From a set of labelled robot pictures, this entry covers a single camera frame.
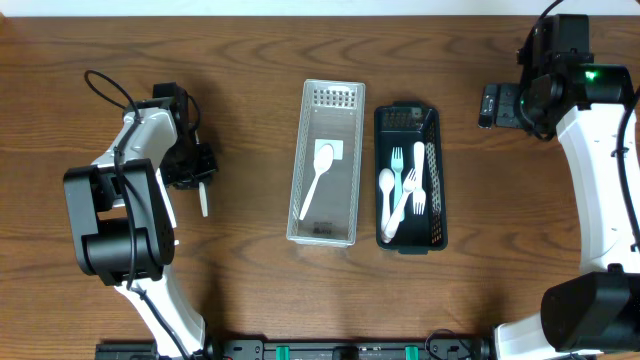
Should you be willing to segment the white fork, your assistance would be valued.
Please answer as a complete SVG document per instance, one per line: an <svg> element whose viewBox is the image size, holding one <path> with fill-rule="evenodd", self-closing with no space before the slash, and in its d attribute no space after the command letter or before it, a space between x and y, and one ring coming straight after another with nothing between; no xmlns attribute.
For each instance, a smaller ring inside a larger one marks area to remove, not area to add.
<svg viewBox="0 0 640 360"><path fill-rule="evenodd" d="M423 172L425 159L425 144L421 141L413 145L414 168L416 174L416 188L412 194L413 214L423 215L426 203L426 192L423 189Z"/></svg>

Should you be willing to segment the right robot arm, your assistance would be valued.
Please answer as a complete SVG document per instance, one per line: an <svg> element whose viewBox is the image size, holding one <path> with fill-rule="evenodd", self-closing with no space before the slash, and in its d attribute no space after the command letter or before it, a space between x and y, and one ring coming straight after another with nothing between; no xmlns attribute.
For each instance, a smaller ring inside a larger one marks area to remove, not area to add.
<svg viewBox="0 0 640 360"><path fill-rule="evenodd" d="M622 65L598 64L585 15L542 15L517 53L518 83L484 89L478 124L557 140L581 235L580 273L538 313L493 331L496 359L570 359L639 348L639 92Z"/></svg>

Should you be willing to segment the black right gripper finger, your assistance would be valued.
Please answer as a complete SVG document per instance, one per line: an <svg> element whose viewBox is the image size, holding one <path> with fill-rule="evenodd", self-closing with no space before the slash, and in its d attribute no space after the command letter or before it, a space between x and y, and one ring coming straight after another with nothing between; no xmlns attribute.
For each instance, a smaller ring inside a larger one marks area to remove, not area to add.
<svg viewBox="0 0 640 360"><path fill-rule="evenodd" d="M495 124L502 128L521 129L518 118L520 89L518 84L501 83L498 85L498 106Z"/></svg>
<svg viewBox="0 0 640 360"><path fill-rule="evenodd" d="M479 111L479 128L489 129L493 126L496 116L496 103L498 96L498 84L488 84L485 86Z"/></svg>

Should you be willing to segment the white plastic spoon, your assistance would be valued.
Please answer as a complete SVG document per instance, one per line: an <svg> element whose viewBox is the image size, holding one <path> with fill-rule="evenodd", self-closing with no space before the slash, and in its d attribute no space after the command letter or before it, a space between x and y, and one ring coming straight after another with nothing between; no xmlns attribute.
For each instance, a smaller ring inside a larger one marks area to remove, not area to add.
<svg viewBox="0 0 640 360"><path fill-rule="evenodd" d="M207 186L205 185L204 182L199 183L198 192L199 192L201 213L202 213L202 216L206 218L209 215L209 203L208 203Z"/></svg>
<svg viewBox="0 0 640 360"><path fill-rule="evenodd" d="M333 149L330 145L325 145L315 155L314 162L313 162L314 179L311 183L311 186L307 192L304 203L302 205L302 208L299 214L300 220L303 220L306 217L306 214L308 213L313 196L315 194L315 190L316 190L319 178L331 168L333 160L334 160Z"/></svg>

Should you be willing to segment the mint green plastic fork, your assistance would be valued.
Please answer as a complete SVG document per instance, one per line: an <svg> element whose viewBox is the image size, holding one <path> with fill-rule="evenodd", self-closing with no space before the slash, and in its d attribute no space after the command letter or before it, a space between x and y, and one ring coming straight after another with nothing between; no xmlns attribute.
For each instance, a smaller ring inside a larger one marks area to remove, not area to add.
<svg viewBox="0 0 640 360"><path fill-rule="evenodd" d="M402 195L402 171L404 169L403 149L394 147L391 154L391 170L394 173L393 205L397 206Z"/></svg>

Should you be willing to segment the pink-white plastic fork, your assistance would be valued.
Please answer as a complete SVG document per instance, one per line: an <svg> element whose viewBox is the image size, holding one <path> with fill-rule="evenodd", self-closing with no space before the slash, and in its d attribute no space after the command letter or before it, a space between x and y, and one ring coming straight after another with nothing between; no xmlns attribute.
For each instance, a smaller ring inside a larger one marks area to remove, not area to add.
<svg viewBox="0 0 640 360"><path fill-rule="evenodd" d="M403 182L402 195L401 195L400 201L398 205L394 208L394 211L390 216L389 222L384 232L382 232L382 240L385 243L390 243L393 237L395 236L400 224L401 215L404 212L404 209L406 206L407 199L409 198L410 194L415 190L415 188L416 188L416 174L415 174L415 169L412 168L408 173L408 175L405 177L405 180Z"/></svg>

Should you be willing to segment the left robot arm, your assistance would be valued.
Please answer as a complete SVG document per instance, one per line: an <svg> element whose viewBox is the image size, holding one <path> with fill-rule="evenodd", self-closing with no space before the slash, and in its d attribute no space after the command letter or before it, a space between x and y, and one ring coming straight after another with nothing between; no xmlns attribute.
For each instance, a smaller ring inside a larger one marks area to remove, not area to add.
<svg viewBox="0 0 640 360"><path fill-rule="evenodd" d="M154 85L151 99L124 108L109 149L63 177L79 267L131 302L155 338L144 354L155 359L220 356L171 266L176 219L167 190L198 191L207 215L207 187L218 169L199 125L189 121L196 105L175 83Z"/></svg>

